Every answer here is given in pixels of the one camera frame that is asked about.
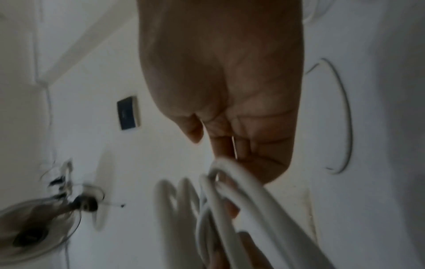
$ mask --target palm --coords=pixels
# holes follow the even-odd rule
[[[139,0],[140,58],[158,108],[193,141],[210,136],[264,183],[293,151],[301,2]]]

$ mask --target hand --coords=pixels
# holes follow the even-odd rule
[[[301,0],[138,0],[159,110],[263,183],[289,166],[304,61]]]
[[[261,269],[273,269],[266,256],[264,256],[261,250],[259,250],[255,245],[251,236],[247,232],[240,232],[238,234],[253,267]],[[229,262],[223,250],[218,250],[215,252],[211,264],[208,266],[208,269],[230,269]]]

